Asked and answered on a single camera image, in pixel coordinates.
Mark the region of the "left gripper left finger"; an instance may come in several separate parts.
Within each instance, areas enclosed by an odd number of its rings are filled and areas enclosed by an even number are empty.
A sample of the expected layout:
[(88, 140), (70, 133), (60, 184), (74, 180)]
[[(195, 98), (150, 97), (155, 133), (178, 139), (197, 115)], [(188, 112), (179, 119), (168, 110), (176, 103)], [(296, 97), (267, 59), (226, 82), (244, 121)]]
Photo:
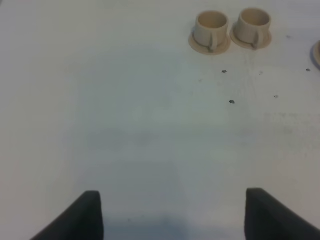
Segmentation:
[(101, 195), (85, 191), (69, 208), (34, 240), (103, 240), (104, 222)]

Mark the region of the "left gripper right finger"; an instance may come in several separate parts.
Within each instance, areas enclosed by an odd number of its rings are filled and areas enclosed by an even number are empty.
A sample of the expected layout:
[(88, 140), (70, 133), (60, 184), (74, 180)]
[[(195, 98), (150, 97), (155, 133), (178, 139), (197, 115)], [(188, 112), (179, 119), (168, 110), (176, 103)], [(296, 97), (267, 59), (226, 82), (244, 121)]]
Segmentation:
[(318, 240), (320, 230), (264, 189), (248, 188), (244, 235), (247, 240)]

